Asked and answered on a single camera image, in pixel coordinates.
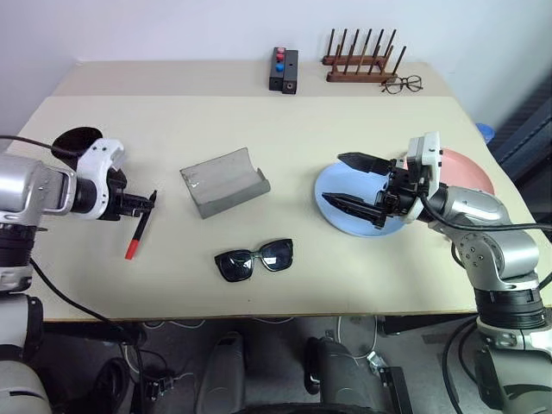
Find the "wooden rack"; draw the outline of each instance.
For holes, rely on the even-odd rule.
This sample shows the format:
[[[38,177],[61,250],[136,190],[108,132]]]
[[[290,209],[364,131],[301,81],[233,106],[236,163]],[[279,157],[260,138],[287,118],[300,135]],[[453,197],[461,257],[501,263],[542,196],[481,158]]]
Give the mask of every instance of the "wooden rack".
[[[342,40],[336,47],[336,53],[331,54],[332,43],[334,41],[334,35],[336,30],[331,29],[331,36],[329,37],[328,52],[322,58],[322,64],[326,66],[332,66],[331,71],[328,72],[326,80],[328,82],[374,82],[384,84],[389,79],[395,79],[397,77],[397,69],[400,61],[405,55],[406,46],[403,47],[397,63],[393,68],[392,72],[386,72],[387,62],[391,58],[393,51],[393,39],[397,33],[397,29],[394,29],[387,43],[386,51],[383,54],[380,53],[381,49],[381,39],[384,34],[384,29],[381,29],[378,36],[378,41],[373,50],[372,54],[367,55],[368,42],[370,41],[370,36],[372,35],[372,30],[368,30],[366,40],[364,41],[364,46],[362,47],[361,54],[354,54],[354,48],[356,47],[356,42],[359,37],[360,30],[356,29],[354,33],[353,42],[350,44],[348,49],[348,54],[342,55],[342,52],[345,48],[345,40],[347,38],[347,29],[343,30]],[[345,66],[342,71],[338,69],[338,66]],[[356,66],[355,70],[349,70],[350,66]],[[366,71],[362,71],[363,66],[369,66]]]

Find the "plate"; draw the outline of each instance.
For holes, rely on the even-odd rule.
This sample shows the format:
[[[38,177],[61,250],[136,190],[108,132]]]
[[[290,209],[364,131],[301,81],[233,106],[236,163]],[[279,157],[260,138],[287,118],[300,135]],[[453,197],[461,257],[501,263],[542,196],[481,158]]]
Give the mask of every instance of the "plate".
[[[452,149],[442,151],[441,182],[494,195],[494,187],[486,172],[475,161]]]
[[[399,218],[387,218],[383,229],[376,229],[370,222],[350,216],[329,204],[323,199],[322,193],[343,192],[372,204],[386,182],[387,176],[360,172],[337,162],[320,172],[314,186],[314,195],[324,218],[339,230],[360,237],[381,237],[399,231],[405,224]]]

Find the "red marker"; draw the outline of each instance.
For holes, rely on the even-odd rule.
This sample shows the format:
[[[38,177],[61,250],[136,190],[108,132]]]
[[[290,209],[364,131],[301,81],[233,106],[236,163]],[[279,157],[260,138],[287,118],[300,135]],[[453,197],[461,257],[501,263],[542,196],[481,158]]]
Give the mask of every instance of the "red marker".
[[[149,201],[155,204],[156,198],[157,198],[157,190],[155,190],[152,193],[152,195],[149,196]],[[141,215],[141,219],[138,222],[138,228],[136,229],[135,235],[132,237],[132,240],[130,241],[129,248],[127,249],[127,253],[124,256],[126,260],[132,260],[132,258],[134,257],[135,251],[138,248],[138,245],[140,244],[141,235],[144,232],[144,229],[146,228],[147,220],[149,219],[149,215],[151,214],[151,212],[152,211],[150,210]]]

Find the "beige table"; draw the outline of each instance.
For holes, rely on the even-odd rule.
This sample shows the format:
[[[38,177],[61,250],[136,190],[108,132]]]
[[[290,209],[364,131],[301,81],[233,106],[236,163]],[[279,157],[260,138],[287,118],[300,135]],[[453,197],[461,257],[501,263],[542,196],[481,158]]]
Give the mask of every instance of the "beige table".
[[[119,223],[45,217],[49,231],[37,236],[34,257],[60,289],[108,317],[473,311],[473,289],[442,235],[413,223],[387,237],[353,237],[329,225],[314,202],[317,175],[337,154],[390,158],[412,136],[438,130],[444,147],[487,171],[513,222],[531,220],[446,85],[426,65],[405,71],[425,71],[418,96],[390,97],[376,85],[328,85],[317,64],[302,65],[296,97],[266,91],[266,64],[252,62],[77,67],[21,134],[51,142],[77,126],[97,127],[127,149],[128,190],[158,189],[158,201],[132,261],[123,256],[137,221],[126,217]],[[271,192],[202,220],[179,169],[240,147],[249,148]],[[37,147],[17,143],[10,151],[59,164]],[[543,277],[552,269],[552,250],[540,231],[531,234]],[[269,273],[257,266],[251,280],[236,284],[218,274],[214,255],[278,237],[294,240],[290,269]],[[87,318],[38,278],[30,293],[42,299],[49,320]],[[544,301],[552,304],[551,290]]]

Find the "blue plate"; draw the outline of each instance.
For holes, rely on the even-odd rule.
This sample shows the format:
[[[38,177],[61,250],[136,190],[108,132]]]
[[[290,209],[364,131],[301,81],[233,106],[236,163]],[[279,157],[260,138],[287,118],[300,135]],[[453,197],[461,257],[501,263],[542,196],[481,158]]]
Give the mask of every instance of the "blue plate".
[[[370,222],[345,214],[322,198],[323,192],[342,192],[362,198],[373,204],[387,177],[357,171],[342,162],[327,166],[318,175],[314,195],[322,215],[339,230],[361,237],[379,237],[399,231],[405,225],[399,218],[387,218],[383,229],[376,229]]]

